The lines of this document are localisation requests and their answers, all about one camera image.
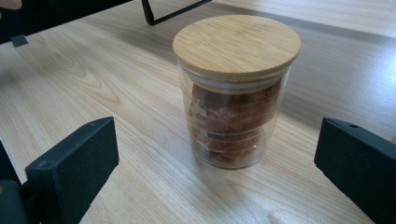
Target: glass storage jar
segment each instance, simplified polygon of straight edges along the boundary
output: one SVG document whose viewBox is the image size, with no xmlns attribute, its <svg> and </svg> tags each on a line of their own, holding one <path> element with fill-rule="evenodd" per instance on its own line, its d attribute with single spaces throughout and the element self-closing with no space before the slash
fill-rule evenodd
<svg viewBox="0 0 396 224">
<path fill-rule="evenodd" d="M 299 36 L 257 16 L 195 22 L 175 37 L 193 152 L 227 169 L 257 162 L 276 125 Z"/>
</svg>

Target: table surface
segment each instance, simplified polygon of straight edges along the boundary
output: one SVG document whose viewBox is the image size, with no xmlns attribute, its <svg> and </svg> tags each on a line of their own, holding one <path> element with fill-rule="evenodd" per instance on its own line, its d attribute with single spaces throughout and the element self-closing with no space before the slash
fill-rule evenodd
<svg viewBox="0 0 396 224">
<path fill-rule="evenodd" d="M 194 1 L 150 1 L 156 17 Z M 0 46 L 0 137 L 24 167 L 81 125 L 116 120 L 120 165 L 81 223 L 372 223 L 313 163 L 323 117 L 396 140 L 391 1 L 213 1 L 148 26 L 140 1 Z M 264 158 L 242 170 L 191 153 L 172 51 L 204 18 L 282 21 L 303 48 Z"/>
</svg>

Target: black bracket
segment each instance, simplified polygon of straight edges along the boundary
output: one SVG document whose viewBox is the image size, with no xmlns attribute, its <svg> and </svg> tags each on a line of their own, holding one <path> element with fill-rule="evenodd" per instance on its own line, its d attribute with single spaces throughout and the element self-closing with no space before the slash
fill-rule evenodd
<svg viewBox="0 0 396 224">
<path fill-rule="evenodd" d="M 119 161 L 113 118 L 81 126 L 37 158 L 22 185 L 0 142 L 0 223 L 78 224 Z"/>
<path fill-rule="evenodd" d="M 160 22 L 167 21 L 167 20 L 169 20 L 171 18 L 174 18 L 177 15 L 180 15 L 180 14 L 186 12 L 186 11 L 192 10 L 193 8 L 199 7 L 199 6 L 201 6 L 201 5 L 205 4 L 205 3 L 208 3 L 210 1 L 212 1 L 212 0 L 199 1 L 197 3 L 194 3 L 194 4 L 190 5 L 190 6 L 183 7 L 182 9 L 180 9 L 178 11 L 175 11 L 175 12 L 172 12 L 172 13 L 166 15 L 166 16 L 163 16 L 163 17 L 161 17 L 161 18 L 159 18 L 157 20 L 154 19 L 154 15 L 152 14 L 151 7 L 149 5 L 149 0 L 142 0 L 142 4 L 143 4 L 143 10 L 145 11 L 145 17 L 146 17 L 147 23 L 150 24 L 150 25 L 156 25 L 156 24 L 158 24 Z"/>
<path fill-rule="evenodd" d="M 358 125 L 323 119 L 315 164 L 377 224 L 396 224 L 396 145 Z"/>
</svg>

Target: brown food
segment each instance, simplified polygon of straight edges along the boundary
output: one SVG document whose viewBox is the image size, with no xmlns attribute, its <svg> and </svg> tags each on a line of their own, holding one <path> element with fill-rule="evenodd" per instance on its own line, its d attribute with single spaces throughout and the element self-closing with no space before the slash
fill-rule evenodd
<svg viewBox="0 0 396 224">
<path fill-rule="evenodd" d="M 249 94 L 221 94 L 193 86 L 189 111 L 193 136 L 207 147 L 209 157 L 234 163 L 254 151 L 260 135 L 250 130 L 274 116 L 280 85 L 281 80 Z"/>
</svg>

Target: bamboo lid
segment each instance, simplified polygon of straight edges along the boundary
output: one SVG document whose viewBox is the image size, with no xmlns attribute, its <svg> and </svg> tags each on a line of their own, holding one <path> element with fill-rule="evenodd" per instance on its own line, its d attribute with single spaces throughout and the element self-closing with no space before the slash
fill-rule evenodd
<svg viewBox="0 0 396 224">
<path fill-rule="evenodd" d="M 197 21 L 173 42 L 181 66 L 225 80 L 252 80 L 286 69 L 300 51 L 289 26 L 257 16 L 231 15 Z"/>
</svg>

